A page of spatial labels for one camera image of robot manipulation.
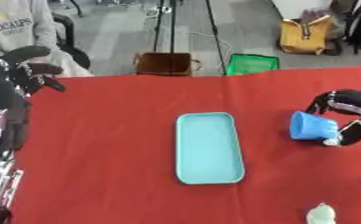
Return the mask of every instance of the light blue tray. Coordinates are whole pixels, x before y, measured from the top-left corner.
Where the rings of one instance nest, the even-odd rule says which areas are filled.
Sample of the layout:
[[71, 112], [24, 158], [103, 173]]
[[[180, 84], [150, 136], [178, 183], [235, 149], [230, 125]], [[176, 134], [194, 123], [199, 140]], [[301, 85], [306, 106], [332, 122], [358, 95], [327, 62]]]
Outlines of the light blue tray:
[[244, 177], [232, 116], [187, 114], [176, 124], [176, 172], [188, 185], [230, 184]]

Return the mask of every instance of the red tablecloth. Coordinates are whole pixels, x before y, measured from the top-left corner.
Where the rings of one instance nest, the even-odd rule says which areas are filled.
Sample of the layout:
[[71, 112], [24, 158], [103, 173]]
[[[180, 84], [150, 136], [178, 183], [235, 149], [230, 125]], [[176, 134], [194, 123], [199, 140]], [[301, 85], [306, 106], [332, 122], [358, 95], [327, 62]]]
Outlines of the red tablecloth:
[[[361, 68], [244, 77], [119, 76], [64, 80], [33, 99], [17, 224], [301, 224], [321, 202], [361, 223], [361, 143], [296, 142], [288, 123], [324, 91], [361, 89]], [[235, 185], [183, 185], [175, 119], [234, 115], [247, 174]], [[329, 114], [341, 122], [351, 117]]]

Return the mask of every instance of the plastic tray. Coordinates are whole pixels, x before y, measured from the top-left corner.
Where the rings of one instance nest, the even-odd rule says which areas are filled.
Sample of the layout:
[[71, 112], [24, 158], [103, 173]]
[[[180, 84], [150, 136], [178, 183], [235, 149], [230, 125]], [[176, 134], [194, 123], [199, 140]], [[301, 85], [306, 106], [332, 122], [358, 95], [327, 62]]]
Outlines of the plastic tray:
[[227, 75], [260, 74], [279, 69], [280, 60], [278, 57], [234, 53], [231, 56]]
[[230, 184], [244, 177], [232, 116], [186, 114], [177, 121], [176, 172], [188, 185]]

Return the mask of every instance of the brown basket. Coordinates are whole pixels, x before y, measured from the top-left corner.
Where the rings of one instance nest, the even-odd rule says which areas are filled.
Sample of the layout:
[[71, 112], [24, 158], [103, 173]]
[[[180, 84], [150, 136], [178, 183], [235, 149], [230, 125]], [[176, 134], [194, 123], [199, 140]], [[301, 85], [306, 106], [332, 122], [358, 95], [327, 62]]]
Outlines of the brown basket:
[[191, 76], [193, 73], [192, 61], [200, 64], [197, 68], [199, 70], [201, 62], [191, 59], [190, 53], [175, 52], [171, 55], [169, 52], [147, 52], [142, 55], [137, 54], [134, 63], [137, 65], [137, 74]]

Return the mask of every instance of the yellow bag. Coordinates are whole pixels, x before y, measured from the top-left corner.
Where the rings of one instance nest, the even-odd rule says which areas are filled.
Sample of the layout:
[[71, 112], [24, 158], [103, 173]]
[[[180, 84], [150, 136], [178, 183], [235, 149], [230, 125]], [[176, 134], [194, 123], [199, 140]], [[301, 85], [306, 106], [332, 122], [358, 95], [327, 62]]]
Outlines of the yellow bag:
[[281, 24], [280, 46], [286, 53], [320, 55], [325, 50], [325, 39], [332, 24], [332, 16], [321, 17], [308, 24], [286, 19]]

